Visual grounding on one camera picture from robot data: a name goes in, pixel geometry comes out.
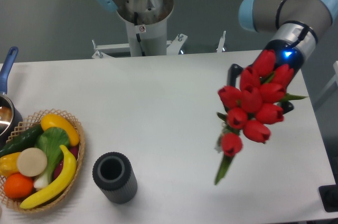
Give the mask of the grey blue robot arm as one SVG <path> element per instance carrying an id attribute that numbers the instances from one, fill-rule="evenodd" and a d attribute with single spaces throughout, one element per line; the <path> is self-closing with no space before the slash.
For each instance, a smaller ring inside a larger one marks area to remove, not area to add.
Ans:
<path id="1" fill-rule="evenodd" d="M 96 0 L 117 12 L 125 22 L 134 57 L 179 53 L 186 40 L 167 40 L 167 19 L 173 0 Z M 266 49 L 276 54 L 274 66 L 297 73 L 337 17 L 337 0 L 243 0 L 238 11 L 241 27 L 273 32 Z"/>

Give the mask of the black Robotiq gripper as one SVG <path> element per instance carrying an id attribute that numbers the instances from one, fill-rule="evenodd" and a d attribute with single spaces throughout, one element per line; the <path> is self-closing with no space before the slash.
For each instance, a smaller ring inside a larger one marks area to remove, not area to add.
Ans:
<path id="1" fill-rule="evenodd" d="M 251 67 L 257 72 L 261 83 L 277 83 L 287 88 L 303 65 L 303 55 L 298 48 L 282 40 L 270 41 Z M 243 67 L 232 64 L 228 70 L 227 85 L 235 87 Z M 294 110 L 290 101 L 277 104 L 286 114 Z"/>

